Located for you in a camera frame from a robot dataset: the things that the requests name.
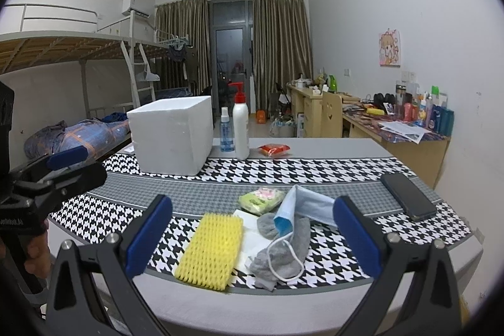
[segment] bunk bed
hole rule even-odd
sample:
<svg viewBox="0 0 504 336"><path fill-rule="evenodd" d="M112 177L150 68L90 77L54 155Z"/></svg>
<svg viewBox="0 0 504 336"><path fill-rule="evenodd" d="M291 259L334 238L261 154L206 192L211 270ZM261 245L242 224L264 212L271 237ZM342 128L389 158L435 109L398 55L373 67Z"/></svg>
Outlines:
<svg viewBox="0 0 504 336"><path fill-rule="evenodd" d="M140 40L135 37L135 19L143 17L137 15L134 10L130 12L129 16L99 29L98 14L92 10L34 3L7 4L5 7L22 7L23 14L19 31L0 35L0 74L60 62L79 61L84 106L88 119L105 117L111 111L125 113L128 110L137 108L140 106L140 93L143 92L149 92L151 101L156 99L152 74L147 77L144 76L144 78L139 77L138 73L135 73L135 66L143 66L144 70L150 73L149 60L165 56L168 45L158 41L160 32L156 31L148 20L145 20L145 22L154 30L153 41ZM29 16L27 11L29 11L28 8L30 7L78 11L79 13L92 15L94 18ZM92 31L24 31L23 26L27 20L71 21L93 25L94 27ZM112 26L127 20L129 20L128 36L122 36L121 33L112 35ZM109 28L110 33L103 33L107 28ZM126 62L130 78L131 101L111 107L89 107L86 63L91 60L113 59L124 59ZM141 81L145 86L139 87L138 81ZM126 138L120 141L114 140L110 146L107 146L105 155L103 154L104 151L101 150L100 155L95 160L102 159L107 153L120 150L129 142L128 133Z"/></svg>

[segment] red snack packet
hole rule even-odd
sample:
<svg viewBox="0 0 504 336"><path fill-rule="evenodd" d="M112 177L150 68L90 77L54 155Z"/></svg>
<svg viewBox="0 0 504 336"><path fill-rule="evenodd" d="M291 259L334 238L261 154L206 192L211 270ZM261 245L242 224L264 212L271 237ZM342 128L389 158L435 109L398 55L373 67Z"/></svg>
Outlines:
<svg viewBox="0 0 504 336"><path fill-rule="evenodd" d="M261 154L268 156L269 158L276 158L287 154L290 147L285 144L266 144L259 147Z"/></svg>

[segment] blue spray bottle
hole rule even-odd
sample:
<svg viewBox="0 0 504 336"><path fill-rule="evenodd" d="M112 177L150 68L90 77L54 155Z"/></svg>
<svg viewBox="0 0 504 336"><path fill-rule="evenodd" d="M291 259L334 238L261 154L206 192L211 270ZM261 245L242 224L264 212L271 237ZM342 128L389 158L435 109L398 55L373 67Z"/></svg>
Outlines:
<svg viewBox="0 0 504 336"><path fill-rule="evenodd" d="M223 107L221 114L221 151L233 150L233 127L231 127L227 107Z"/></svg>

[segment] human hand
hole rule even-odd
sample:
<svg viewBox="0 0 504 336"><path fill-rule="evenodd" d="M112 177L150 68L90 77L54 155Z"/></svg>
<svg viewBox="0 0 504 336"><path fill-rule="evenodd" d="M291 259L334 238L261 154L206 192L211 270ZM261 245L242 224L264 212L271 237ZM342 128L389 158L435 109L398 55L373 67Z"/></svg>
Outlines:
<svg viewBox="0 0 504 336"><path fill-rule="evenodd" d="M46 230L49 229L49 221L45 220ZM33 273L36 277L46 279L51 270L51 254L47 245L47 231L42 235L33 238L27 247L28 259L25 262L25 269L28 273ZM6 254L5 245L0 239L0 259L4 259Z"/></svg>

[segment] air conditioner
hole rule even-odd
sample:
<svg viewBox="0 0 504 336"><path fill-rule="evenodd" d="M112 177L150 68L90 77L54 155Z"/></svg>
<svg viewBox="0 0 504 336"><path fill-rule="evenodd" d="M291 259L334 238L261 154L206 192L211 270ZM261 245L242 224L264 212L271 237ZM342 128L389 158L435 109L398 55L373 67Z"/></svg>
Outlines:
<svg viewBox="0 0 504 336"><path fill-rule="evenodd" d="M123 15L128 16L131 11L134 10L135 13L147 19L149 17L148 13L135 7L135 0L123 0Z"/></svg>

